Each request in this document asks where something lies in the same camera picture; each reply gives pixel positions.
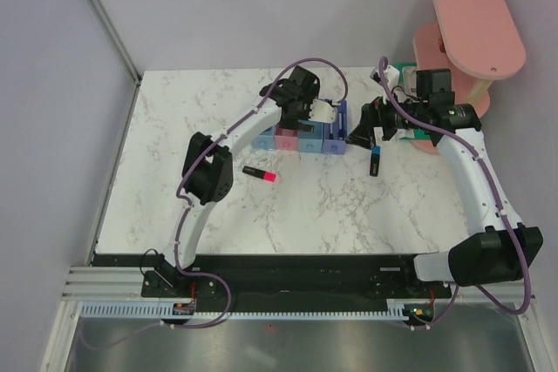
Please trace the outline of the pink storage bin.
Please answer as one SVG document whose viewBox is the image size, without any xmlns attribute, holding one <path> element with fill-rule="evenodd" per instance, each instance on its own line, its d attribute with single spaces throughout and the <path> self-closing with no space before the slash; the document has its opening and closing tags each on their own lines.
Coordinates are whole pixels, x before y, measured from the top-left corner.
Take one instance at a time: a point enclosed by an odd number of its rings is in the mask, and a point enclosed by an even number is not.
<svg viewBox="0 0 558 372">
<path fill-rule="evenodd" d="M 296 130 L 281 128 L 277 125 L 274 140 L 277 150 L 298 151 L 298 131 Z"/>
</svg>

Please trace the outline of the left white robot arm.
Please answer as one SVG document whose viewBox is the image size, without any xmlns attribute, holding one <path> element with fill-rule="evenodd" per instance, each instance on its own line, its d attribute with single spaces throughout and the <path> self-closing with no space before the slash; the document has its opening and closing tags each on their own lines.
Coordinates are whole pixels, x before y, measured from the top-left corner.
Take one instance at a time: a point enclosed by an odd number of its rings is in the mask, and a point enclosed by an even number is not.
<svg viewBox="0 0 558 372">
<path fill-rule="evenodd" d="M 184 210 L 164 251 L 172 267 L 160 281 L 170 295 L 182 296 L 191 287 L 192 277 L 184 268 L 195 260 L 209 215 L 232 189 L 235 157 L 259 134 L 279 124 L 289 111 L 308 112 L 319 90 L 317 75 L 297 65 L 286 78 L 279 77 L 264 87 L 263 97 L 234 122 L 212 134 L 196 132 L 191 137 L 176 192 L 184 201 Z"/>
</svg>

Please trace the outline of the purple storage bin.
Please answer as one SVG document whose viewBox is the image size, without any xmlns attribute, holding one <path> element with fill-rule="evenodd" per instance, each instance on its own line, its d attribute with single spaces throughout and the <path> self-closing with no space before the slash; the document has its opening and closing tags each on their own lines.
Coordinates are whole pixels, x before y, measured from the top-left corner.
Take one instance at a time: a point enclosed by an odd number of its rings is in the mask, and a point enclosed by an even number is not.
<svg viewBox="0 0 558 372">
<path fill-rule="evenodd" d="M 344 155 L 346 152 L 347 144 L 344 140 L 348 134 L 347 102 L 343 100 L 336 108 L 337 113 L 341 112 L 344 115 L 344 138 L 337 138 L 336 122 L 324 124 L 322 154 Z"/>
</svg>

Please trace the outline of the blue cap black highlighter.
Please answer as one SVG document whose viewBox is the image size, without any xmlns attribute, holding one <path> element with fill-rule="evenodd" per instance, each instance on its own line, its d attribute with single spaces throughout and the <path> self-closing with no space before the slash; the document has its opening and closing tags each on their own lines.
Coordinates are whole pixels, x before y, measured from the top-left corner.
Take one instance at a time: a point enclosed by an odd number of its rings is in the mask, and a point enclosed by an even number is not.
<svg viewBox="0 0 558 372">
<path fill-rule="evenodd" d="M 380 165 L 380 156 L 381 156 L 381 147 L 379 145 L 376 145 L 371 150 L 369 174 L 372 177 L 377 177 L 378 176 L 379 165 Z"/>
</svg>

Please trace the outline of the blue cap whiteboard marker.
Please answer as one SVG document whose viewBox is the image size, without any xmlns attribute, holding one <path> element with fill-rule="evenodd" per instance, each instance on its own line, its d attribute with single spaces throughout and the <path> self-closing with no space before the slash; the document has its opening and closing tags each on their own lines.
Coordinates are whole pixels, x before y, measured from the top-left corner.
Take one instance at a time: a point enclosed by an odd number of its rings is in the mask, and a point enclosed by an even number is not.
<svg viewBox="0 0 558 372">
<path fill-rule="evenodd" d="M 337 127 L 337 138 L 343 139 L 344 138 L 344 115 L 341 112 L 337 114 L 336 127 Z"/>
</svg>

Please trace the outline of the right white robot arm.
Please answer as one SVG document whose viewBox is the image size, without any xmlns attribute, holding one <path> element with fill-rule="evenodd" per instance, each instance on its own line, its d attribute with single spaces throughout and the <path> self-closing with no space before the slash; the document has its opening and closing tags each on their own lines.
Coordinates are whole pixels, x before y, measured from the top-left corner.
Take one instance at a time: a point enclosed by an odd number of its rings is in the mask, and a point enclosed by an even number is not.
<svg viewBox="0 0 558 372">
<path fill-rule="evenodd" d="M 543 244 L 538 227 L 527 227 L 513 209 L 487 155 L 480 119 L 470 104 L 458 104 L 447 69 L 418 71 L 417 97 L 401 103 L 383 93 L 361 107 L 346 142 L 364 149 L 381 129 L 388 141 L 403 130 L 422 129 L 446 159 L 466 215 L 468 238 L 446 252 L 419 254 L 399 275 L 401 290 L 422 295 L 431 281 L 462 287 L 523 279 Z"/>
</svg>

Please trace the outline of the light blue storage bin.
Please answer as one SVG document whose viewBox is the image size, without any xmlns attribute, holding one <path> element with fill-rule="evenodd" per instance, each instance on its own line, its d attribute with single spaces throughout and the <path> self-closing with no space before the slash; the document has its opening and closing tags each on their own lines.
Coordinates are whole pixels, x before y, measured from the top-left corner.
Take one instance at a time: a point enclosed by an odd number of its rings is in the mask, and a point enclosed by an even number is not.
<svg viewBox="0 0 558 372">
<path fill-rule="evenodd" d="M 302 153 L 321 153 L 323 147 L 323 123 L 306 122 L 311 131 L 298 132 L 298 151 Z"/>
</svg>

